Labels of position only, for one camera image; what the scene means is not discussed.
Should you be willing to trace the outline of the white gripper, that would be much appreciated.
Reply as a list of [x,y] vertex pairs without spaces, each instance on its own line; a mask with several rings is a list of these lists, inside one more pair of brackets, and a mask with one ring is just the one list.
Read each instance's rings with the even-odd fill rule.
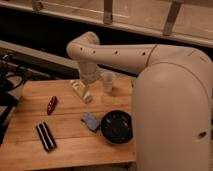
[[92,95],[90,93],[90,86],[88,84],[92,84],[100,78],[101,70],[95,63],[80,63],[79,75],[81,81],[83,82],[79,82],[79,90],[81,93],[85,93],[85,100],[91,99]]

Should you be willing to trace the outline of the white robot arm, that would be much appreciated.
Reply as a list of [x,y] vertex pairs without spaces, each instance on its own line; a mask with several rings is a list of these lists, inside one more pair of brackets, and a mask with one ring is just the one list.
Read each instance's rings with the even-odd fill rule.
[[69,42],[80,78],[95,81],[98,64],[137,76],[132,121],[137,171],[210,171],[213,61],[183,46],[102,45],[86,32]]

